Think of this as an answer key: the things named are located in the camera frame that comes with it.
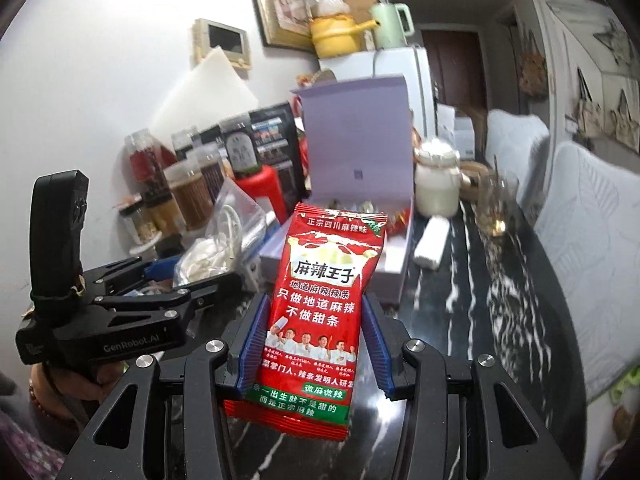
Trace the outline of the left hand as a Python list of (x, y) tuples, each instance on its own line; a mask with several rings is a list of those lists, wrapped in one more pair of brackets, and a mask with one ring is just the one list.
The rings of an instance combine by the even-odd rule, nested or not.
[(85, 425), (89, 415), (84, 402), (101, 404), (111, 393), (125, 371), (125, 363), (115, 362), (98, 367), (92, 379), (71, 370), (59, 370), (36, 364), (30, 370), (30, 391), (38, 408), (59, 419)]

